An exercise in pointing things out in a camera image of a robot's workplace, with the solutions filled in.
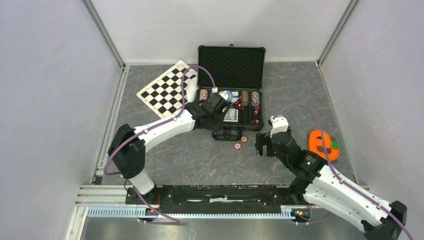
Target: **poker chip stack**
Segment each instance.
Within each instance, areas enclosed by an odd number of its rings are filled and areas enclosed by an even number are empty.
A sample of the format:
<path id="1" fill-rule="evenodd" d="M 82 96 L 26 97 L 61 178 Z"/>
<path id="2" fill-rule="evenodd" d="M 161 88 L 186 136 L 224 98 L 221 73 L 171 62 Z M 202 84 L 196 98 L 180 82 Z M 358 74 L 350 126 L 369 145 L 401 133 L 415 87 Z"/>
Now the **poker chip stack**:
<path id="1" fill-rule="evenodd" d="M 251 98 L 252 98 L 252 106 L 253 107 L 259 106 L 259 92 L 257 91 L 252 92 Z"/>
<path id="2" fill-rule="evenodd" d="M 202 89 L 200 90 L 200 100 L 206 100 L 208 99 L 208 90 Z"/>
<path id="3" fill-rule="evenodd" d="M 249 92 L 248 91 L 242 91 L 241 92 L 241 102 L 243 104 L 243 106 L 248 106 L 249 105 Z"/>

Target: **red poker chip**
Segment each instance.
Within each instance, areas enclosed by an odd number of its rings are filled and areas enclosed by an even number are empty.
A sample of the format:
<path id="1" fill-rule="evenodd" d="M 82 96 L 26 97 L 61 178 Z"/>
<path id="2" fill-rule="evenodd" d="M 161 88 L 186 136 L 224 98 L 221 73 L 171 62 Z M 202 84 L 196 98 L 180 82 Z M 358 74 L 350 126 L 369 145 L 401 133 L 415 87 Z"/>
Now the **red poker chip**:
<path id="1" fill-rule="evenodd" d="M 242 149 L 242 144 L 240 142 L 234 143 L 234 149 L 239 151 Z"/>
<path id="2" fill-rule="evenodd" d="M 246 136 L 246 135 L 243 135 L 243 136 L 241 136 L 241 138 L 240 138 L 240 141 L 242 142 L 242 143 L 247 143 L 248 142 L 248 140 L 249 140 L 249 138 L 248 138 L 248 136 Z"/>

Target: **black case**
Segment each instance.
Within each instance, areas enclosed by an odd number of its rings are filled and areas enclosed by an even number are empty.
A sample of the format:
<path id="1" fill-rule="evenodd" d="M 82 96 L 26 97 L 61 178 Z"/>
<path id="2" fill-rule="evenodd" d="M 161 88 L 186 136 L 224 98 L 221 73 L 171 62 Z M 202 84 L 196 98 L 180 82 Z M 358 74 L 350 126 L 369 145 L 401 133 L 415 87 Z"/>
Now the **black case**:
<path id="1" fill-rule="evenodd" d="M 198 47 L 198 65 L 210 72 L 219 92 L 237 91 L 240 96 L 242 91 L 249 91 L 249 106 L 244 107 L 248 109 L 249 120 L 246 120 L 246 113 L 238 110 L 240 121 L 223 122 L 222 131 L 212 133 L 214 139 L 238 141 L 242 137 L 242 131 L 260 131 L 264 127 L 262 92 L 259 90 L 262 88 L 265 52 L 264 47 L 238 47 L 232 44 Z M 202 70 L 198 71 L 197 84 L 199 89 L 196 101 L 199 101 L 201 89 L 208 90 L 210 96 L 212 83 Z M 252 123 L 255 107 L 252 106 L 251 92 L 255 91 L 259 93 L 259 124 Z"/>

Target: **red triangle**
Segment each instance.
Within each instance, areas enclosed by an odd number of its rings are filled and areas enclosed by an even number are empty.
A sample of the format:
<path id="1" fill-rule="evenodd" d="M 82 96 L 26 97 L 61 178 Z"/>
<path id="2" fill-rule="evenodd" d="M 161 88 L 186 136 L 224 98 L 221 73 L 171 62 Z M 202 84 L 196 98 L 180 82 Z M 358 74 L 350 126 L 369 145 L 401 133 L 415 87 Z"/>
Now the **red triangle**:
<path id="1" fill-rule="evenodd" d="M 239 97 L 239 98 L 237 99 L 237 101 L 235 101 L 233 104 L 231 104 L 231 106 L 233 106 L 233 107 L 234 107 L 234 108 L 236 108 L 236 109 L 241 109 L 241 110 L 245 109 L 245 108 L 243 107 L 243 104 L 242 104 L 242 97 Z"/>

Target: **playing card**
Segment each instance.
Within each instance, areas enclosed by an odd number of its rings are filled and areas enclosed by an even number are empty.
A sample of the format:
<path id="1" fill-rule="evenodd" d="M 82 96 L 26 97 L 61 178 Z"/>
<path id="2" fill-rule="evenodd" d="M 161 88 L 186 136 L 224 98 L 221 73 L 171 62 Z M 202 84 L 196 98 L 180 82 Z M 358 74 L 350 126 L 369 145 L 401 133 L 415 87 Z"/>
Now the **playing card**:
<path id="1" fill-rule="evenodd" d="M 233 104 L 237 101 L 237 99 L 239 99 L 239 92 L 238 91 L 230 91 L 230 90 L 225 90 L 225 91 L 221 91 L 221 93 L 226 93 L 228 95 L 228 104 Z"/>
<path id="2" fill-rule="evenodd" d="M 224 116 L 224 122 L 232 122 L 232 123 L 238 123 L 239 122 L 239 111 L 234 108 L 230 108 L 225 116 Z"/>

